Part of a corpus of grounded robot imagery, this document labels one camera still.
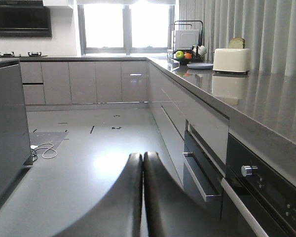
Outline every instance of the gas stove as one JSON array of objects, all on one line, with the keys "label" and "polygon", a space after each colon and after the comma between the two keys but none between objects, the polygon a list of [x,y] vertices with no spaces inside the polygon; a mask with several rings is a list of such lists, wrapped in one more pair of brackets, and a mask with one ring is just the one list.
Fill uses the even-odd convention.
[{"label": "gas stove", "polygon": [[47,55],[43,55],[42,52],[28,52],[28,55],[15,55],[14,52],[10,53],[1,53],[0,52],[0,58],[16,58],[16,57],[46,57]]}]

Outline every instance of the floor mat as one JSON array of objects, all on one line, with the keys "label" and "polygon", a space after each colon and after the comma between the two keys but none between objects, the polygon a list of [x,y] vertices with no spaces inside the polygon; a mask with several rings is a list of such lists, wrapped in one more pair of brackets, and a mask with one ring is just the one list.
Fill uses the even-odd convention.
[{"label": "floor mat", "polygon": [[[53,149],[56,149],[60,143],[67,136],[68,132],[30,132],[30,142],[31,145],[40,145],[43,143],[52,143],[54,145]],[[45,149],[37,150],[38,154],[42,154]]]}]

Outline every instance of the gray countertop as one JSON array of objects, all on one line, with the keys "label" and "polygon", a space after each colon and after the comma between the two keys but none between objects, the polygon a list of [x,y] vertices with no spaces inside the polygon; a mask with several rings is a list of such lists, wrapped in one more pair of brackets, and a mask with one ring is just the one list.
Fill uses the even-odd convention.
[{"label": "gray countertop", "polygon": [[[0,62],[18,60],[0,59]],[[20,61],[133,61],[146,57],[48,56]],[[192,70],[165,57],[157,68],[229,118],[229,131],[296,186],[296,78],[251,71],[248,75]]]},{"label": "gray countertop", "polygon": [[18,58],[0,58],[0,64],[19,61]]}]

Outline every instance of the built-in oven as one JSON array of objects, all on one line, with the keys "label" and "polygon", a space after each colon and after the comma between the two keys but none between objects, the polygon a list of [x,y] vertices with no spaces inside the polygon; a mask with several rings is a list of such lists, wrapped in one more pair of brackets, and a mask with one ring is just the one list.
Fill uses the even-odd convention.
[{"label": "built-in oven", "polygon": [[184,191],[230,227],[230,237],[296,237],[296,188],[231,134],[221,164],[186,124]]},{"label": "built-in oven", "polygon": [[239,236],[296,237],[296,188],[228,135],[222,221]]}]

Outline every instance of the oven knob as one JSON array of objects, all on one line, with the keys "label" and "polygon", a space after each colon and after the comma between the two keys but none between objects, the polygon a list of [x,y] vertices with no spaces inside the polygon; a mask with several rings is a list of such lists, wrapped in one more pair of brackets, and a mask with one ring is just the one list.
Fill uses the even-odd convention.
[{"label": "oven knob", "polygon": [[255,165],[243,165],[241,167],[241,173],[243,177],[251,176],[258,170],[258,167]]}]

